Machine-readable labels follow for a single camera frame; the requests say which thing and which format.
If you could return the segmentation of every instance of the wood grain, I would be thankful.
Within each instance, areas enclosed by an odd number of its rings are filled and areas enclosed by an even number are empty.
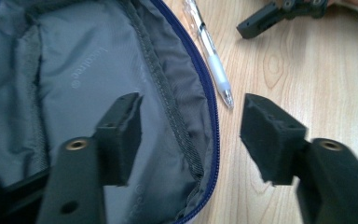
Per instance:
[[[182,1],[165,0],[186,26]],[[220,173],[196,223],[302,223],[296,187],[263,183],[239,138],[246,92],[268,97],[309,128],[358,157],[358,12],[330,7],[320,20],[282,21],[244,40],[236,26],[268,1],[198,0],[227,70],[235,108],[218,98]]]

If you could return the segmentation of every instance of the clear pen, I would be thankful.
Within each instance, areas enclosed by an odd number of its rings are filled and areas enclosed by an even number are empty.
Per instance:
[[[197,32],[197,37],[202,45],[203,53],[207,58],[207,63],[213,75],[214,83],[218,92],[222,96],[228,108],[234,107],[234,101],[231,93],[231,86],[223,65],[217,55],[211,36],[206,29],[205,22],[202,20],[199,9],[194,0],[185,1],[185,13],[190,28]]]

